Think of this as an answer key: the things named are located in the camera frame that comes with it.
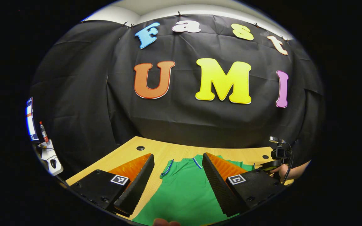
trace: black backdrop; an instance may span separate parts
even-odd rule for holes
[[[177,33],[181,20],[200,23],[198,33]],[[157,40],[144,49],[135,33],[159,22]],[[231,24],[248,27],[254,40],[237,38]],[[287,56],[267,39],[282,41]],[[248,105],[195,98],[201,68],[196,60],[213,58],[225,73],[234,62],[249,63]],[[143,99],[134,91],[134,66],[152,63],[148,87],[157,87],[156,64],[174,61],[168,92]],[[277,108],[277,70],[289,75],[288,106]],[[170,16],[134,27],[104,20],[77,24],[59,39],[36,71],[30,96],[34,117],[43,121],[62,161],[64,179],[127,142],[143,136],[169,143],[213,148],[269,146],[269,136],[293,145],[295,165],[319,147],[324,91],[318,71],[297,40],[285,41],[263,28],[228,17],[205,14]]]
[[[109,4],[96,0],[63,3],[8,2],[0,4],[0,222],[37,225],[93,223],[123,225],[82,199],[60,187],[32,154],[24,119],[24,100],[43,56],[79,20]],[[326,85],[326,127],[319,140],[324,146],[313,158],[306,173],[282,196],[269,205],[241,216],[231,225],[263,224],[258,220],[361,220],[361,183],[348,183],[362,170],[348,163],[359,163],[359,139],[342,142],[342,135],[353,135],[360,109],[349,109],[357,98],[348,95],[362,80],[362,47],[349,51],[353,39],[346,37],[353,27],[362,28],[361,4],[331,1],[302,2],[250,1],[269,13],[306,47],[320,66]],[[356,186],[356,192],[350,188]]]

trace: black fabric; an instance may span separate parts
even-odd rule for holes
[[[195,20],[199,33],[175,33],[177,21]],[[159,22],[157,40],[144,49],[135,33]],[[237,38],[231,24],[248,27],[254,40]],[[279,53],[267,36],[283,43]],[[249,63],[248,105],[197,100],[200,58],[217,60],[225,73],[236,61]],[[168,92],[143,99],[134,91],[134,66],[151,63],[148,86],[157,87],[157,63],[174,61]],[[277,70],[289,75],[288,106],[277,108]],[[43,120],[67,177],[86,168],[133,136],[212,148],[269,146],[269,136],[293,143],[295,164],[319,149],[317,134],[325,114],[323,87],[309,56],[295,40],[227,17],[170,16],[133,28],[108,21],[76,25],[55,44],[36,73],[30,94],[35,117]]]

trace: human hand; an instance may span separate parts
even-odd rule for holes
[[[279,172],[280,182],[283,182],[284,177],[286,176],[287,170],[288,170],[288,166],[287,166],[286,164],[283,164],[283,165],[277,167],[276,169],[271,170],[270,173],[277,173],[277,172]]]
[[[178,223],[176,221],[172,221],[172,222],[168,223],[164,219],[157,218],[157,219],[154,220],[152,226],[181,226],[181,225],[180,225],[180,223]]]

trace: wooden table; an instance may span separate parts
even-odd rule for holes
[[[138,146],[144,146],[145,149],[139,151],[136,149]],[[143,192],[134,213],[129,218],[118,215],[128,220],[132,220],[138,215],[146,203],[151,199],[153,194],[155,194],[157,191],[162,181],[159,178],[159,175],[163,172],[164,168],[167,166],[168,161],[171,159],[174,159],[175,162],[178,162],[183,158],[192,159],[197,154],[203,155],[203,153],[207,152],[214,155],[221,155],[224,159],[227,160],[239,162],[243,161],[244,164],[247,165],[254,165],[255,163],[255,168],[258,168],[260,164],[272,161],[272,158],[270,157],[271,151],[272,149],[270,147],[241,149],[202,148],[165,143],[156,140],[145,139],[142,137],[134,137],[113,152],[98,160],[96,163],[93,163],[86,169],[66,180],[66,183],[72,185],[96,169],[110,171],[117,166],[120,166],[147,153],[154,154],[155,167],[153,168],[151,177],[149,178],[145,191]],[[262,157],[263,155],[267,155],[269,158],[264,159]],[[288,180],[285,184],[287,185],[291,182],[293,182],[293,180]]]

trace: white wall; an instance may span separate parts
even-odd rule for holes
[[[178,15],[178,11],[181,14],[212,14],[223,17],[231,17],[246,21],[251,24],[257,23],[258,26],[269,30],[277,35],[282,35],[284,39],[292,40],[293,36],[280,27],[278,24],[273,23],[271,19],[260,19],[252,14],[244,13],[235,9],[223,7],[223,6],[214,6],[214,5],[204,5],[204,4],[188,4],[188,5],[177,5],[170,6],[163,9],[158,9],[144,15],[139,15],[134,11],[113,6],[110,4],[89,16],[86,20],[109,20],[117,23],[125,23],[130,26],[131,24],[139,24],[148,20],[153,20],[161,17],[168,17],[171,15]]]

